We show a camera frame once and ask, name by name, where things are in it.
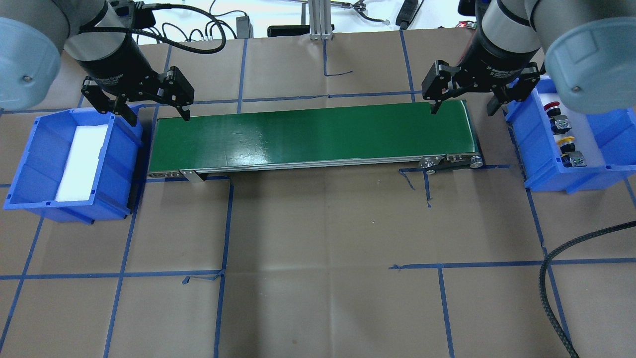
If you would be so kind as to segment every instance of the blue tape line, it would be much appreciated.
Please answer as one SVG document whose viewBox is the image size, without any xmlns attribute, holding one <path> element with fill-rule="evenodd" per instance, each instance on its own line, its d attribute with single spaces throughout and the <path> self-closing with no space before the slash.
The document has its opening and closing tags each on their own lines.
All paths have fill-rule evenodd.
<svg viewBox="0 0 636 358">
<path fill-rule="evenodd" d="M 408 75 L 408 88 L 411 89 L 411 102 L 415 103 L 415 94 L 413 94 L 413 77 L 411 75 L 411 64 L 408 60 L 408 52 L 406 51 L 406 41 L 404 40 L 404 31 L 399 31 L 399 38 L 402 41 L 402 52 L 404 52 L 404 61 L 406 62 L 406 74 Z"/>
<path fill-rule="evenodd" d="M 444 326 L 446 327 L 446 342 L 448 343 L 448 355 L 455 358 L 455 349 L 453 348 L 453 334 L 450 330 L 450 318 L 448 317 L 448 303 L 446 301 L 446 287 L 444 285 L 444 273 L 438 267 L 439 278 L 439 294 L 441 296 L 441 309 L 444 313 Z"/>
<path fill-rule="evenodd" d="M 168 47 L 168 54 L 166 55 L 165 64 L 163 66 L 164 70 L 167 71 L 168 63 L 170 62 L 170 54 L 172 53 L 172 46 Z M 148 141 L 148 155 L 146 156 L 144 167 L 148 168 L 148 164 L 150 162 L 150 146 L 153 137 L 153 133 L 155 131 L 155 126 L 157 122 L 157 115 L 159 114 L 159 106 L 155 106 L 155 113 L 153 114 L 152 128 L 150 140 Z M 132 234 L 135 230 L 135 221 L 137 220 L 137 214 L 139 213 L 139 204 L 141 202 L 141 196 L 144 192 L 144 188 L 146 186 L 146 182 L 142 181 L 139 184 L 139 188 L 137 188 L 137 197 L 135 198 L 135 206 L 132 210 L 132 216 L 130 218 L 130 227 L 128 228 L 128 237 L 126 238 L 126 246 L 123 251 L 123 257 L 121 259 L 121 268 L 119 279 L 117 280 L 117 289 L 115 290 L 115 297 L 113 302 L 113 310 L 111 311 L 111 320 L 108 324 L 108 333 L 106 334 L 106 344 L 104 345 L 104 358 L 108 357 L 108 354 L 111 349 L 111 340 L 113 339 L 113 328 L 115 325 L 115 318 L 117 316 L 117 307 L 119 306 L 119 299 L 121 296 L 121 285 L 123 283 L 123 279 L 125 277 L 126 272 L 126 263 L 128 262 L 128 253 L 130 252 L 130 242 L 132 241 Z"/>
<path fill-rule="evenodd" d="M 532 199 L 532 193 L 529 188 L 525 189 L 526 196 L 528 197 L 528 204 L 530 205 L 530 210 L 532 212 L 532 220 L 534 220 L 534 226 L 537 230 L 537 236 L 539 237 L 539 244 L 541 245 L 541 251 L 543 251 L 543 256 L 548 256 L 548 249 L 546 248 L 543 230 L 541 230 L 541 224 L 539 223 L 539 216 L 537 215 L 537 209 L 534 206 L 534 200 Z M 565 320 L 565 313 L 563 312 L 563 306 L 561 305 L 560 295 L 558 293 L 557 282 L 555 281 L 554 274 L 552 272 L 552 268 L 548 266 L 548 277 L 550 278 L 550 284 L 552 286 L 552 293 L 555 297 L 556 302 L 556 310 L 558 311 L 559 317 L 561 318 L 561 326 L 563 326 L 563 331 L 565 335 L 570 338 L 570 330 L 567 326 L 567 321 Z"/>
<path fill-rule="evenodd" d="M 186 270 L 186 271 L 141 271 L 126 272 L 124 277 L 170 277 L 170 276 L 204 276 L 218 275 L 222 273 L 222 269 L 202 269 L 202 270 Z M 64 278 L 118 278 L 117 272 L 100 272 L 100 273 L 45 273 L 39 275 L 4 275 L 0 276 L 0 281 L 8 280 L 58 280 Z"/>
<path fill-rule="evenodd" d="M 137 212 L 139 211 L 139 202 L 141 201 L 141 194 L 144 191 L 144 183 L 139 184 L 139 191 L 137 192 L 137 197 L 135 198 L 135 209 L 132 213 L 132 218 L 130 219 L 130 228 L 128 229 L 128 238 L 126 239 L 126 247 L 123 251 L 123 258 L 121 259 L 121 268 L 119 279 L 117 280 L 117 290 L 115 291 L 115 298 L 113 302 L 113 310 L 111 311 L 111 320 L 108 324 L 108 333 L 106 334 L 106 345 L 104 347 L 104 358 L 108 357 L 108 354 L 111 349 L 111 340 L 113 339 L 113 328 L 115 326 L 115 318 L 117 316 L 117 308 L 119 306 L 119 299 L 121 296 L 121 285 L 123 283 L 124 272 L 126 270 L 126 263 L 128 261 L 128 253 L 130 251 L 130 242 L 132 240 L 132 233 L 135 229 L 135 221 L 137 220 Z"/>
<path fill-rule="evenodd" d="M 244 99 L 243 102 L 270 102 L 270 101 L 295 101 L 297 99 L 314 99 L 328 97 L 327 94 L 318 94 L 315 96 L 293 96 L 293 97 L 271 97 L 271 98 L 250 98 Z"/>
<path fill-rule="evenodd" d="M 26 276 L 29 265 L 31 264 L 31 259 L 33 258 L 33 252 L 36 249 L 36 244 L 38 243 L 38 238 L 40 234 L 40 230 L 42 230 L 42 223 L 44 222 L 44 217 L 40 216 L 40 220 L 38 222 L 38 228 L 36 229 L 35 235 L 33 235 L 33 242 L 31 243 L 31 248 L 29 249 L 29 254 L 27 255 L 27 260 L 24 263 L 24 268 L 22 269 L 22 278 L 18 282 L 18 287 L 15 290 L 15 295 L 13 296 L 13 302 L 11 302 L 11 309 L 9 309 L 9 315 L 6 318 L 6 322 L 4 323 L 4 329 L 2 331 L 2 336 L 0 337 L 0 352 L 2 352 L 2 347 L 4 346 L 4 341 L 6 340 L 6 335 L 9 333 L 9 326 L 11 325 L 11 320 L 13 319 L 13 314 L 15 313 L 15 307 L 18 305 L 18 299 L 20 298 L 20 293 L 22 292 L 22 286 L 24 285 L 24 276 Z"/>
<path fill-rule="evenodd" d="M 540 266 L 543 261 L 492 261 L 492 262 L 446 262 L 436 264 L 393 265 L 389 269 L 436 269 L 436 268 L 502 268 L 518 266 Z M 609 259 L 564 259 L 554 260 L 551 265 L 581 264 L 634 264 L 636 257 L 615 257 Z"/>
<path fill-rule="evenodd" d="M 530 193 L 529 188 L 525 188 L 525 195 L 528 197 L 528 204 L 530 204 L 530 211 L 532 212 L 532 220 L 534 220 L 534 227 L 537 231 L 537 236 L 539 237 L 539 244 L 541 244 L 541 251 L 543 251 L 543 256 L 548 255 L 548 249 L 544 243 L 543 239 L 543 230 L 541 230 L 541 224 L 539 223 L 539 216 L 537 215 L 537 209 L 534 206 L 534 200 L 532 199 L 532 194 Z"/>
<path fill-rule="evenodd" d="M 227 175 L 214 175 L 205 177 L 205 182 L 208 180 L 229 180 L 230 177 Z M 147 178 L 146 183 L 163 183 L 163 182 L 187 182 L 188 179 L 180 177 L 180 178 Z"/>
<path fill-rule="evenodd" d="M 232 206 L 234 205 L 234 184 L 230 183 L 230 193 L 228 194 L 228 213 L 225 219 L 225 244 L 223 246 L 223 263 L 221 269 L 228 268 L 228 251 L 230 244 L 230 227 L 232 225 Z"/>
<path fill-rule="evenodd" d="M 168 53 L 165 56 L 165 62 L 163 63 L 163 72 L 168 71 L 168 66 L 170 64 L 170 56 L 172 55 L 172 45 L 168 46 Z"/>
<path fill-rule="evenodd" d="M 632 204 L 634 204 L 634 208 L 636 208 L 636 196 L 634 196 L 634 190 L 632 189 L 632 185 L 627 178 L 623 179 L 625 181 L 625 186 L 627 187 L 627 191 L 630 193 L 630 198 L 632 199 Z"/>
<path fill-rule="evenodd" d="M 482 170 L 482 169 L 509 169 L 510 164 L 491 164 L 486 166 L 481 166 L 479 168 L 474 168 L 472 170 Z"/>
<path fill-rule="evenodd" d="M 393 265 L 389 269 L 436 269 L 436 268 L 501 268 L 514 266 L 540 266 L 542 261 L 501 261 L 501 262 L 447 262 L 437 264 Z"/>
<path fill-rule="evenodd" d="M 398 170 L 399 174 L 406 178 L 406 182 L 408 183 L 408 186 L 411 187 L 411 189 L 415 190 L 415 188 L 413 187 L 413 184 L 411 184 L 411 180 L 408 178 L 408 175 L 406 175 L 407 172 L 411 172 L 411 171 L 421 171 L 421 170 L 417 170 L 416 168 L 404 168 L 404 169 Z"/>
<path fill-rule="evenodd" d="M 328 94 L 328 98 L 341 97 L 374 97 L 374 96 L 398 96 L 401 94 L 413 94 L 411 91 L 403 90 L 397 92 L 369 92 L 369 93 L 344 93 L 344 94 Z"/>
<path fill-rule="evenodd" d="M 352 72 L 353 70 L 343 72 L 343 73 L 334 73 L 333 75 L 327 74 L 327 40 L 324 39 L 322 41 L 322 73 L 325 75 L 325 77 L 341 76 L 341 75 L 346 75 L 347 73 L 352 73 Z"/>
<path fill-rule="evenodd" d="M 194 104 L 238 103 L 238 99 L 215 99 L 212 101 L 195 101 Z"/>
<path fill-rule="evenodd" d="M 636 257 L 615 257 L 609 259 L 564 259 L 552 260 L 552 265 L 578 265 L 578 264 L 628 264 L 636 263 Z"/>
<path fill-rule="evenodd" d="M 245 81 L 245 59 L 247 58 L 247 39 L 243 42 L 243 57 L 240 63 L 240 80 L 238 83 L 238 105 L 237 113 L 240 113 L 243 103 L 243 83 Z"/>
<path fill-rule="evenodd" d="M 219 285 L 219 300 L 216 305 L 216 326 L 214 330 L 214 358 L 219 358 L 219 343 L 221 342 L 221 314 L 223 312 L 223 296 L 225 296 L 225 276 L 221 276 Z"/>
<path fill-rule="evenodd" d="M 126 272 L 124 277 L 169 277 L 169 276 L 199 276 L 218 275 L 223 270 L 220 269 L 198 269 L 189 271 L 148 271 L 148 272 Z"/>
<path fill-rule="evenodd" d="M 431 198 L 431 190 L 429 189 L 429 176 L 428 174 L 426 174 L 425 171 L 423 171 L 422 174 L 424 175 L 424 189 L 426 190 L 426 203 L 428 204 L 430 208 L 431 204 L 429 203 L 429 201 L 432 198 Z"/>
<path fill-rule="evenodd" d="M 219 285 L 219 300 L 216 306 L 216 329 L 214 332 L 214 358 L 219 358 L 219 343 L 221 342 L 221 314 L 223 312 L 223 297 L 225 296 L 225 269 L 228 267 L 228 251 L 230 246 L 230 227 L 232 226 L 232 206 L 234 205 L 234 185 L 230 182 L 230 193 L 228 194 L 228 213 L 225 220 L 225 244 L 223 246 L 223 263 Z"/>
</svg>

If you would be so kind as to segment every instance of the green conveyor belt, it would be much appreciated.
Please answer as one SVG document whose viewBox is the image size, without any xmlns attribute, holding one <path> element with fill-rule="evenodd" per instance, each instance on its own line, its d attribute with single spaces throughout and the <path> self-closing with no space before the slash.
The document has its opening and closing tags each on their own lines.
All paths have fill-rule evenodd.
<svg viewBox="0 0 636 358">
<path fill-rule="evenodd" d="M 479 152 L 463 101 L 242 113 L 157 122 L 149 176 L 419 160 Z"/>
</svg>

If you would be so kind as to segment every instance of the blue plastic bin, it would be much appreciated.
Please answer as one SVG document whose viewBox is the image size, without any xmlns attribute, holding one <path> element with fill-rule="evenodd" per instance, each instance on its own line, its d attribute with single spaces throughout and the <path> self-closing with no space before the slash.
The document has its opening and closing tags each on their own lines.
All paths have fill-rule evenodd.
<svg viewBox="0 0 636 358">
<path fill-rule="evenodd" d="M 135 113 L 143 105 L 134 106 Z M 90 197 L 86 201 L 55 201 L 66 161 L 79 125 L 107 124 Z M 123 219 L 127 207 L 142 128 L 93 108 L 67 110 L 35 119 L 31 135 L 9 189 L 5 210 L 24 209 L 57 222 Z"/>
<path fill-rule="evenodd" d="M 606 165 L 566 168 L 539 93 L 557 93 L 552 80 L 542 78 L 528 99 L 510 103 L 506 114 L 525 167 L 527 188 L 572 194 L 605 189 L 636 173 L 636 115 L 632 109 L 587 115 Z"/>
</svg>

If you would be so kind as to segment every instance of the metal bracket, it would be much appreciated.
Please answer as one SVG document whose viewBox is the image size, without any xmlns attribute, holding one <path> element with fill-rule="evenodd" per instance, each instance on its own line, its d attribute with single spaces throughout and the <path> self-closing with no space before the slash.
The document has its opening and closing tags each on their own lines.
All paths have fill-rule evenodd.
<svg viewBox="0 0 636 358">
<path fill-rule="evenodd" d="M 333 38 L 331 30 L 331 1 L 309 0 L 309 38 Z"/>
<path fill-rule="evenodd" d="M 420 168 L 426 170 L 428 175 L 435 174 L 438 170 L 476 169 L 482 165 L 483 159 L 479 153 L 427 155 L 419 162 Z"/>
<path fill-rule="evenodd" d="M 180 170 L 181 174 L 191 183 L 202 183 L 207 174 L 199 174 L 194 170 Z"/>
</svg>

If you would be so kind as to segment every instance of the white foam insert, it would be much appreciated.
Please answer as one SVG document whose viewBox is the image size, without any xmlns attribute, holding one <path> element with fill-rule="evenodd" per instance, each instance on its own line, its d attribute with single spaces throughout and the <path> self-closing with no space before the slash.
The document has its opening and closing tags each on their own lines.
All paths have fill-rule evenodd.
<svg viewBox="0 0 636 358">
<path fill-rule="evenodd" d="M 556 93 L 540 93 L 539 98 L 541 99 L 541 105 L 545 105 L 553 101 L 561 102 L 561 99 Z M 583 157 L 585 158 L 585 162 L 588 167 L 605 166 L 605 158 L 603 158 L 603 153 L 598 148 L 598 144 L 594 139 L 594 134 L 592 133 L 592 129 L 590 128 L 586 115 L 574 112 L 563 104 L 560 104 L 559 108 L 561 108 L 561 114 L 566 115 L 570 120 L 572 129 L 565 134 L 554 136 L 555 142 L 561 138 L 572 136 L 574 137 L 576 150 L 583 153 Z"/>
<path fill-rule="evenodd" d="M 107 130 L 107 124 L 79 125 L 75 129 L 55 201 L 88 200 L 95 181 L 99 152 L 104 146 Z"/>
</svg>

